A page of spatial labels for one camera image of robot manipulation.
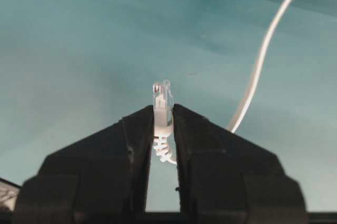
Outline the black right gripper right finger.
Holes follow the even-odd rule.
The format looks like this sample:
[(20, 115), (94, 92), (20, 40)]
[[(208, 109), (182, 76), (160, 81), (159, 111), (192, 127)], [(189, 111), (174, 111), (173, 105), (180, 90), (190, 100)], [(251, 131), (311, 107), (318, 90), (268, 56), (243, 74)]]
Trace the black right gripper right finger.
[(276, 154), (176, 104), (180, 210), (190, 223), (307, 223), (301, 188)]

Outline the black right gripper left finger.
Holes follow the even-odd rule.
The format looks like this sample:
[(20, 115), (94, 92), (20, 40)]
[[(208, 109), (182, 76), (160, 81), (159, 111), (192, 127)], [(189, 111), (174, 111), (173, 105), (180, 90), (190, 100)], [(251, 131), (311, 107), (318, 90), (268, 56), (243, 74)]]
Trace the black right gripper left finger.
[(131, 223), (145, 211), (153, 107), (48, 155), (24, 182), (13, 223)]

